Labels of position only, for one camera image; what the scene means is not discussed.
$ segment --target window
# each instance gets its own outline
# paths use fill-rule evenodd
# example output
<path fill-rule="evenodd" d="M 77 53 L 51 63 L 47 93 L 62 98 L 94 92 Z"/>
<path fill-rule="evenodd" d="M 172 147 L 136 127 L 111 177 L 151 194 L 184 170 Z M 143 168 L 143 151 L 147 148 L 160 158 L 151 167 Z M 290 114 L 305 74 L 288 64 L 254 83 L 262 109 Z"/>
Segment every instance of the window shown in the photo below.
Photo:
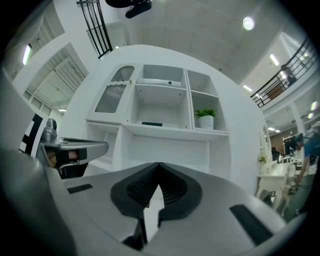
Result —
<path fill-rule="evenodd" d="M 31 98 L 31 94 L 28 93 L 27 91 L 25 91 L 24 94 L 23 94 L 23 97 L 25 97 L 26 100 L 28 101 L 28 100 L 30 100 L 30 98 Z"/>
<path fill-rule="evenodd" d="M 46 105 L 43 105 L 41 108 L 41 111 L 45 113 L 47 116 L 49 116 L 51 112 L 51 108 L 47 107 Z"/>
<path fill-rule="evenodd" d="M 40 109 L 41 105 L 42 105 L 42 103 L 39 100 L 37 100 L 36 98 L 32 99 L 31 104 L 34 105 L 37 109 Z"/>

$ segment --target white wall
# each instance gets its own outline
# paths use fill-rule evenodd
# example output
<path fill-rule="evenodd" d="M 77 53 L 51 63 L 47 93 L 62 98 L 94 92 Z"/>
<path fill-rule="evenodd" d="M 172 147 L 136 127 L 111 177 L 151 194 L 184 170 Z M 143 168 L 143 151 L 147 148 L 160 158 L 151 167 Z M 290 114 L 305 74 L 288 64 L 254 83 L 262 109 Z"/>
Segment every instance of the white wall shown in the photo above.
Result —
<path fill-rule="evenodd" d="M 60 136 L 81 138 L 96 94 L 117 64 L 144 63 L 186 68 L 210 75 L 219 97 L 231 155 L 230 179 L 254 194 L 260 152 L 260 129 L 265 124 L 262 111 L 231 79 L 211 66 L 185 54 L 149 45 L 121 47 L 108 54 L 82 82 L 65 113 Z"/>
<path fill-rule="evenodd" d="M 62 125 L 64 115 L 61 114 L 59 111 L 51 109 L 51 112 L 49 114 L 49 118 L 53 118 L 56 121 L 56 132 L 58 133 L 59 129 Z"/>
<path fill-rule="evenodd" d="M 106 30 L 108 32 L 112 49 L 115 49 L 116 46 L 123 47 L 127 45 L 122 21 L 106 25 Z"/>

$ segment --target black metal railing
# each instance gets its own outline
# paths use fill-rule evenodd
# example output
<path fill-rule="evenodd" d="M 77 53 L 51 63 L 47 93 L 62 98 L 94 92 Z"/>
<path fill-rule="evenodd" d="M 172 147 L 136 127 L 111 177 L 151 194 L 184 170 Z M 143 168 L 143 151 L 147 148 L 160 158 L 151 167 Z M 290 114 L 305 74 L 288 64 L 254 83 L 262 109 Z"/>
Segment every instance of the black metal railing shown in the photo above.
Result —
<path fill-rule="evenodd" d="M 82 13 L 88 27 L 90 39 L 98 54 L 98 59 L 107 52 L 112 52 L 112 45 L 108 36 L 106 24 L 102 14 L 99 0 L 80 0 L 76 2 L 81 6 Z"/>
<path fill-rule="evenodd" d="M 253 93 L 251 98 L 262 108 L 301 78 L 317 59 L 317 50 L 311 40 L 306 38 L 288 62 L 282 65 L 264 86 Z"/>

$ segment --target potted plant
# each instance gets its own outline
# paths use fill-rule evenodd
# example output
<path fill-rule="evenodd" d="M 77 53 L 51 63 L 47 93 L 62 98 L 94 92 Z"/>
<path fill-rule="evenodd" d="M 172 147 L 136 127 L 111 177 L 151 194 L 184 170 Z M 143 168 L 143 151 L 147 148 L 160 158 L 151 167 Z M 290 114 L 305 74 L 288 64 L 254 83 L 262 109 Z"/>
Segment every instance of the potted plant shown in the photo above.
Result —
<path fill-rule="evenodd" d="M 200 128 L 202 129 L 214 129 L 214 117 L 216 116 L 216 110 L 210 108 L 204 108 L 196 110 L 196 115 L 199 118 Z"/>
<path fill-rule="evenodd" d="M 261 164 L 262 164 L 262 163 L 266 164 L 266 163 L 267 163 L 267 156 L 264 155 L 263 153 L 260 154 L 260 155 L 258 156 L 258 161 L 259 161 Z"/>

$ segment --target white flower pot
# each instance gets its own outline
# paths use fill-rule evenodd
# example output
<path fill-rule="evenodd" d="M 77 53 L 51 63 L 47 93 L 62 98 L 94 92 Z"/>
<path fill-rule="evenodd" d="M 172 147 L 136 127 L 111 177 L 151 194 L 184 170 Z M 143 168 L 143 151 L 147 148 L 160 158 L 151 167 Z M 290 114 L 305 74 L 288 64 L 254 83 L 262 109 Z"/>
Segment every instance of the white flower pot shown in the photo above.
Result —
<path fill-rule="evenodd" d="M 213 130 L 214 129 L 214 117 L 212 115 L 205 115 L 199 118 L 200 128 Z"/>

